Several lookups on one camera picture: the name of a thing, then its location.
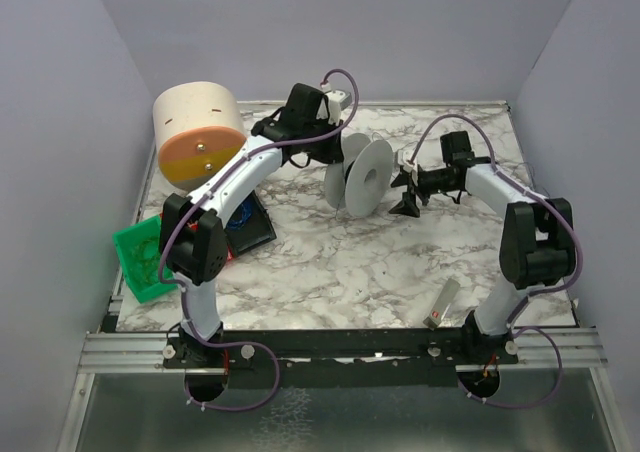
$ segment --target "white marble table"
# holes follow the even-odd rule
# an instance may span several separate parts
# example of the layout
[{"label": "white marble table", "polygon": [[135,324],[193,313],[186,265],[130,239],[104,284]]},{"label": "white marble table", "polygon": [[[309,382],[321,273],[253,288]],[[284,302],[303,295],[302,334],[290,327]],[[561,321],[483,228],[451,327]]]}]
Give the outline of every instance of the white marble table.
[{"label": "white marble table", "polygon": [[[243,114],[250,130],[273,108]],[[529,182],[505,107],[366,108],[347,130],[387,139],[394,150],[415,146],[437,116],[463,113],[485,128],[499,162]],[[444,121],[425,141],[419,156],[425,168],[441,167],[438,137],[469,130],[478,155],[481,138],[459,121]],[[462,204],[432,197],[422,217],[387,211],[401,194],[392,189],[376,212],[354,219],[323,198],[323,168],[299,171],[287,165],[269,177],[259,195],[277,240],[228,264],[219,276],[218,308],[228,329],[336,329],[421,327],[443,284],[461,284],[443,326],[460,325],[489,294],[498,277],[501,220],[480,200]],[[174,189],[156,169],[143,219],[158,214]],[[181,317],[177,291],[139,304],[123,285],[118,331],[159,331]],[[566,293],[536,298],[518,325],[575,325]]]}]

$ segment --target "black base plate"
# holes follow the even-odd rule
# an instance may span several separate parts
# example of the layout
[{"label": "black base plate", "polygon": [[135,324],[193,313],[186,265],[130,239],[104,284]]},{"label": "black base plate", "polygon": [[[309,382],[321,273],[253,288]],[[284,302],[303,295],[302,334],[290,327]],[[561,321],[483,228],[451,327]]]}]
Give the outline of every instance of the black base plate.
[{"label": "black base plate", "polygon": [[[487,357],[464,352],[460,328],[374,329],[374,330],[277,330],[224,331],[216,342],[258,342],[271,348],[280,364],[282,387],[370,387],[429,385],[457,386],[457,365],[484,365],[495,351],[500,364],[517,362],[498,347]],[[197,343],[180,330],[169,343],[176,355],[164,361],[167,369],[206,369],[223,366],[219,350]],[[439,354],[433,356],[435,349]],[[256,348],[251,359],[240,347],[228,349],[233,388],[269,388],[273,383],[273,362]],[[372,360],[387,357],[388,360]],[[213,381],[222,377],[211,376]]]}]

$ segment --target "black tray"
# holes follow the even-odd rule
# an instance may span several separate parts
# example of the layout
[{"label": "black tray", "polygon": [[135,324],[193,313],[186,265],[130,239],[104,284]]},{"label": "black tray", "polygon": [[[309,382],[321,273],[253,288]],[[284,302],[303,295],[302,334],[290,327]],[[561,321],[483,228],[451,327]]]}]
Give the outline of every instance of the black tray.
[{"label": "black tray", "polygon": [[229,251],[234,257],[246,254],[276,238],[269,214],[255,192],[251,192],[242,205],[235,210],[224,231],[227,235]]}]

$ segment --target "cylindrical container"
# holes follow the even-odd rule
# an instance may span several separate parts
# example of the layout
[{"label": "cylindrical container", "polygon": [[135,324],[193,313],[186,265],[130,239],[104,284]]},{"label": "cylindrical container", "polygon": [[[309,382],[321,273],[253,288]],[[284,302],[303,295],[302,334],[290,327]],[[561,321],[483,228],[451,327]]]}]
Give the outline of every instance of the cylindrical container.
[{"label": "cylindrical container", "polygon": [[236,99],[212,82],[177,85],[160,94],[153,127],[160,171],[183,190],[204,184],[246,140]]}]

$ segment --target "blue object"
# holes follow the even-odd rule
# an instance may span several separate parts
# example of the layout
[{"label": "blue object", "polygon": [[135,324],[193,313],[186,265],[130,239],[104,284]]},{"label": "blue object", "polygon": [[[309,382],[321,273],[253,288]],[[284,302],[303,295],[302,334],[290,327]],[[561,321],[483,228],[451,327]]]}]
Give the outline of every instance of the blue object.
[{"label": "blue object", "polygon": [[251,213],[253,212],[251,209],[251,202],[249,202],[249,200],[245,200],[238,208],[241,210],[242,216],[238,220],[229,219],[229,222],[227,222],[227,228],[230,230],[238,230],[242,228],[242,226],[247,223],[251,217]]}]

